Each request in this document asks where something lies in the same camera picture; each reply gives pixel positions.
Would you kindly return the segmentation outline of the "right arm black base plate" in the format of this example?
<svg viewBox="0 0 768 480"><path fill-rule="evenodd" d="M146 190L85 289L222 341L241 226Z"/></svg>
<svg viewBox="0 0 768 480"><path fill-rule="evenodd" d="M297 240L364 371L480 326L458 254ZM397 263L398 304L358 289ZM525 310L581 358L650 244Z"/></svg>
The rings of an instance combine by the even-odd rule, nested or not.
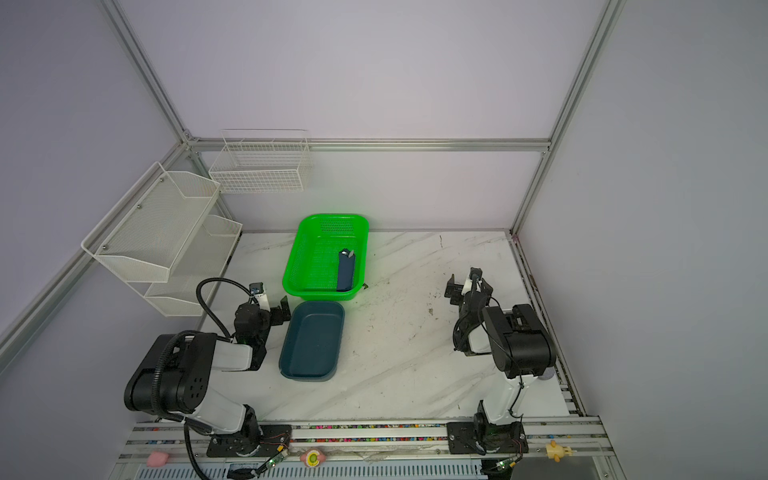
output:
<svg viewBox="0 0 768 480"><path fill-rule="evenodd" d="M521 422L507 425L473 422L446 424L448 448L451 454L527 454L527 435Z"/></svg>

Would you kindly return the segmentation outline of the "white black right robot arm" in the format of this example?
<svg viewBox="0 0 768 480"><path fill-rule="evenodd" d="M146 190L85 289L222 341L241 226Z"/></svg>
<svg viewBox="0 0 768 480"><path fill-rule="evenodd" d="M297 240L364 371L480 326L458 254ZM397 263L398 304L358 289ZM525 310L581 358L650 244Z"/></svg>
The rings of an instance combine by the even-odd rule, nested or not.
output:
<svg viewBox="0 0 768 480"><path fill-rule="evenodd" d="M511 447L522 449L525 434L518 408L525 389L557 361L548 330L529 304L503 309L479 268L471 268L463 283L450 277L444 297L459 308L452 330L454 350L467 357L491 357L505 380L503 393L478 402L468 432L461 433L451 425L449 436L481 455Z"/></svg>

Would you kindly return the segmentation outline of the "dark blue paper napkin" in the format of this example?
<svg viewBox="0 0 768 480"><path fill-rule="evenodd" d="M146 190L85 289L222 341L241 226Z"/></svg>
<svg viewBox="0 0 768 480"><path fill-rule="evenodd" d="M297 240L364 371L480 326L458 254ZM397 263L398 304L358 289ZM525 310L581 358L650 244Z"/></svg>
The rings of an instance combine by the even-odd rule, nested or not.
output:
<svg viewBox="0 0 768 480"><path fill-rule="evenodd" d="M356 257L349 249L343 249L338 255L337 292L348 292L354 284Z"/></svg>

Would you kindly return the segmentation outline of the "green plastic perforated basket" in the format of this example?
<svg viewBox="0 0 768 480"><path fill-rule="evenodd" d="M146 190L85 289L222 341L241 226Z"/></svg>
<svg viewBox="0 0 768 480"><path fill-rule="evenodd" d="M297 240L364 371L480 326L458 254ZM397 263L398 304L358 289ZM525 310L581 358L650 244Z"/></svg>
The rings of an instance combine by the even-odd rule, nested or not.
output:
<svg viewBox="0 0 768 480"><path fill-rule="evenodd" d="M304 218L296 232L282 285L289 295L303 300L349 301L365 282L368 220L356 214L314 214ZM354 284L337 292L338 255L355 253Z"/></svg>

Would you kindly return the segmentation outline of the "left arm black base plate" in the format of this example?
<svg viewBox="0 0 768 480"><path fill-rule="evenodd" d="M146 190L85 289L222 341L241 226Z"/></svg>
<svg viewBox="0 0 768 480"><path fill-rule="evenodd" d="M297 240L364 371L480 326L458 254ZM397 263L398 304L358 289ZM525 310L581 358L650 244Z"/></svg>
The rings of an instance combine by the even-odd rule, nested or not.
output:
<svg viewBox="0 0 768 480"><path fill-rule="evenodd" d="M213 435L206 456L209 458L269 458L280 447L288 449L292 437L289 424L260 424L256 433Z"/></svg>

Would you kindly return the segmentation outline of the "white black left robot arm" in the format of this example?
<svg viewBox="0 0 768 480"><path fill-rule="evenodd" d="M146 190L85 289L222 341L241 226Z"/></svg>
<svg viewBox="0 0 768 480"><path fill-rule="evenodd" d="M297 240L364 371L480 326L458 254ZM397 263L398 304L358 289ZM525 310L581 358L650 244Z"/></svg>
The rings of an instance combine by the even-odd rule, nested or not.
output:
<svg viewBox="0 0 768 480"><path fill-rule="evenodd" d="M269 307L267 297L259 294L237 308L231 341L194 330L158 336L128 381L126 408L182 423L201 434L259 442L262 430L254 409L211 387L211 374L258 370L271 328L290 319L287 298Z"/></svg>

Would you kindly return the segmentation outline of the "dark teal plastic tray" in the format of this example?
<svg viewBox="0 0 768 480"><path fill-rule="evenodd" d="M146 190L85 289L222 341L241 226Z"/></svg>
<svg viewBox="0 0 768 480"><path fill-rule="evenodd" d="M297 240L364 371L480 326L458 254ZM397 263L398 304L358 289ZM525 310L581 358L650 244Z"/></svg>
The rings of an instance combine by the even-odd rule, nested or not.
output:
<svg viewBox="0 0 768 480"><path fill-rule="evenodd" d="M302 382L329 380L336 372L345 310L332 301L306 301L293 312L278 367L287 379Z"/></svg>

